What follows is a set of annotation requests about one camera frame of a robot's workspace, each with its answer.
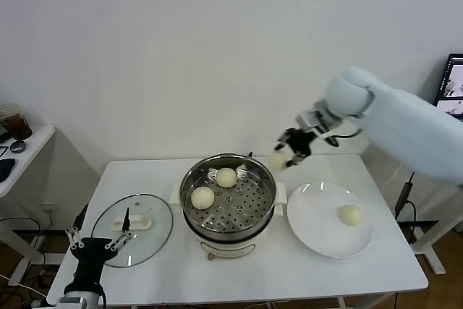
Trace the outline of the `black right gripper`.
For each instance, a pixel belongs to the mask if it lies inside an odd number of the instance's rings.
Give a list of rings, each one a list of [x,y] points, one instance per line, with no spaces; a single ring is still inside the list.
[[[310,146],[317,138],[318,136],[312,131],[305,132],[302,129],[289,128],[279,136],[273,150],[280,151],[286,145],[291,148],[293,156],[285,162],[285,168],[289,169],[312,155]]]

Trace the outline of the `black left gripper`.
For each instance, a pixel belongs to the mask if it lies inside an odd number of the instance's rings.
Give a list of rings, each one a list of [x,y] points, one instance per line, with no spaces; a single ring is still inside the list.
[[[81,238],[80,230],[88,209],[86,204],[75,217],[71,228],[66,229],[71,253],[77,259],[74,281],[80,283],[99,283],[106,261],[115,257],[114,251],[121,250],[132,239],[130,228],[130,208],[127,207],[122,221],[120,235],[111,240],[108,238]]]

